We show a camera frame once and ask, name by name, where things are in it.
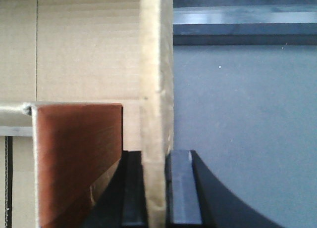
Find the cardboard box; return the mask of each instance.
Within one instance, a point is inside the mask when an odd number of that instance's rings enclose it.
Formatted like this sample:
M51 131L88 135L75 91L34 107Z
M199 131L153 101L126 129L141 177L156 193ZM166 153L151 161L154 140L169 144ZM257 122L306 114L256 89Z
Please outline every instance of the cardboard box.
M149 224L164 226L164 156L173 139L172 0L0 5L0 101L122 103L124 149L144 152Z

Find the metal frame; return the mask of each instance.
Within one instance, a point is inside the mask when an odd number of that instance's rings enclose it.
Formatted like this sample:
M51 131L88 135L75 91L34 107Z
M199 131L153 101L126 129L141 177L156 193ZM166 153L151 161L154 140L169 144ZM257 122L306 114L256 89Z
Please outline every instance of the metal frame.
M174 0L174 45L317 45L316 6L317 0Z

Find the brown cardboard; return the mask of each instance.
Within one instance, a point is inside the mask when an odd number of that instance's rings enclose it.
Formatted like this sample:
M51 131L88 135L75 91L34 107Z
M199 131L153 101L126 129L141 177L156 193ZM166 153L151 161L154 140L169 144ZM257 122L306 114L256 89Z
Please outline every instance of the brown cardboard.
M139 0L38 0L37 100L120 102L140 150Z
M34 159L31 137L13 138L12 227L35 227Z
M36 0L0 0L0 100L36 98Z

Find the curved black edge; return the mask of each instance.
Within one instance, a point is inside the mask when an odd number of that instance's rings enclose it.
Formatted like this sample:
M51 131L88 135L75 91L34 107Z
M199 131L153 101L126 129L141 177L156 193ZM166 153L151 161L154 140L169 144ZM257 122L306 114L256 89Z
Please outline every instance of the curved black edge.
M283 228L228 190L192 151L193 170L204 225L210 228Z
M317 35L174 35L173 45L317 45Z
M276 4L317 4L317 0L173 0L174 8Z

